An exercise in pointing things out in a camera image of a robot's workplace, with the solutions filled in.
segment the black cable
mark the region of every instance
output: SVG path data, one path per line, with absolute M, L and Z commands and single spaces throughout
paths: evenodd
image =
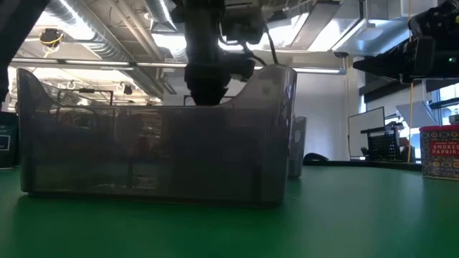
M 253 55 L 252 58 L 260 62 L 263 66 L 266 66 L 266 62 L 263 61 L 263 59 L 257 57 L 256 55 Z
M 249 58 L 253 58 L 255 60 L 257 60 L 258 62 L 260 62 L 260 64 L 262 64 L 263 66 L 266 66 L 266 62 L 257 57 L 255 54 L 253 54 L 252 50 L 249 49 L 249 47 L 247 46 L 247 43 L 246 42 L 240 42 L 240 45 L 242 46 L 242 48 L 244 49 L 244 53 L 249 57 Z
M 271 47 L 271 53 L 273 54 L 273 60 L 275 64 L 279 64 L 278 56 L 275 53 L 275 47 L 274 47 L 274 41 L 273 38 L 270 35 L 270 30 L 268 29 L 267 24 L 265 23 L 265 31 L 268 36 L 268 40 L 270 41 L 270 47 Z

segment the office room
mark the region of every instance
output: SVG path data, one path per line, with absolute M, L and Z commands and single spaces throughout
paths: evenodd
M 458 0 L 0 9 L 0 257 L 459 255 Z

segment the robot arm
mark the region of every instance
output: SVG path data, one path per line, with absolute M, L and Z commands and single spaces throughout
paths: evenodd
M 189 64 L 185 81 L 197 105 L 218 105 L 232 76 L 248 80 L 255 62 L 250 53 L 224 52 L 222 36 L 241 45 L 260 42 L 264 21 L 256 1 L 175 1 L 174 21 L 184 22 Z

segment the ceiling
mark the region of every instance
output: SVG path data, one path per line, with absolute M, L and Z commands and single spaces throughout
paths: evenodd
M 154 41 L 151 49 L 154 52 L 155 59 L 152 56 L 148 47 L 138 40 L 132 30 L 126 25 L 122 17 L 113 8 L 114 1 L 117 0 L 75 0 L 81 1 L 83 6 L 99 21 L 101 25 L 107 29 L 108 38 L 113 36 L 113 40 L 117 41 L 120 48 L 126 51 L 127 55 L 135 61 L 174 61 L 174 56 L 171 54 L 171 45 L 177 45 L 180 40 L 176 41 L 161 41 L 155 33 L 151 34 L 151 10 L 147 8 L 145 0 L 124 0 L 130 11 L 136 17 L 138 23 L 133 19 L 128 19 L 129 23 L 135 28 L 136 25 L 141 25 L 143 32 L 152 35 Z M 362 9 L 364 5 L 359 5 L 357 0 L 343 0 L 341 5 L 339 1 L 335 1 L 332 5 L 330 1 L 315 0 L 311 1 L 311 5 L 306 10 L 305 14 L 300 15 L 295 13 L 295 9 L 289 12 L 288 25 L 276 29 L 271 24 L 270 32 L 274 40 L 278 40 L 277 47 L 279 62 L 283 65 L 291 67 L 317 67 L 327 69 L 344 69 L 343 60 L 334 56 L 331 50 L 339 52 L 348 52 L 353 55 L 372 55 L 379 54 L 385 51 L 387 47 L 403 40 L 406 30 L 406 12 L 404 13 L 404 4 L 407 0 L 367 0 L 369 1 L 369 11 Z M 277 6 L 287 4 L 292 7 L 296 3 L 302 1 L 276 1 Z M 429 6 L 435 5 L 435 1 L 416 1 L 415 11 L 422 11 Z M 360 40 L 358 36 L 366 31 L 366 16 L 370 21 L 376 24 L 376 28 L 383 30 L 382 36 L 374 40 Z M 55 59 L 84 59 L 84 60 L 100 60 L 100 57 L 88 47 L 87 42 L 75 42 L 70 35 L 66 35 L 59 49 L 55 52 L 49 52 L 47 47 L 44 47 L 38 40 L 38 36 L 45 28 L 58 28 L 66 32 L 68 29 L 65 24 L 62 25 L 55 17 L 44 14 L 37 22 L 33 30 L 30 32 L 28 39 L 23 43 L 21 49 L 17 53 L 17 57 L 38 57 L 38 58 L 55 58 Z M 265 60 L 267 63 L 272 63 L 272 55 L 266 44 L 253 46 L 254 53 Z M 132 78 L 132 74 L 124 71 L 115 70 L 69 70 L 43 67 L 28 67 L 28 70 L 42 81 L 47 81 L 54 86 L 67 87 L 67 84 L 73 82 L 77 87 L 93 87 L 104 90 L 113 90 L 115 98 L 119 100 L 134 100 L 136 105 L 144 105 L 146 99 L 153 95 L 145 90 L 145 85 L 136 83 L 137 78 Z M 183 69 L 165 69 L 155 67 L 142 67 L 142 73 L 147 74 L 150 80 L 160 80 L 162 87 L 166 89 L 167 85 L 172 88 L 164 90 L 164 94 L 189 94 L 186 84 L 184 83 Z M 120 90 L 122 85 L 129 84 L 134 88 L 132 95 L 124 95 Z M 229 86 L 228 95 L 237 94 L 242 89 L 243 84 L 234 81 Z M 162 93 L 155 93 L 155 96 L 161 97 Z

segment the trash can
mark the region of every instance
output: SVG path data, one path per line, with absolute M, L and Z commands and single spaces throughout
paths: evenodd
M 0 169 L 14 166 L 18 119 L 14 113 L 0 112 Z

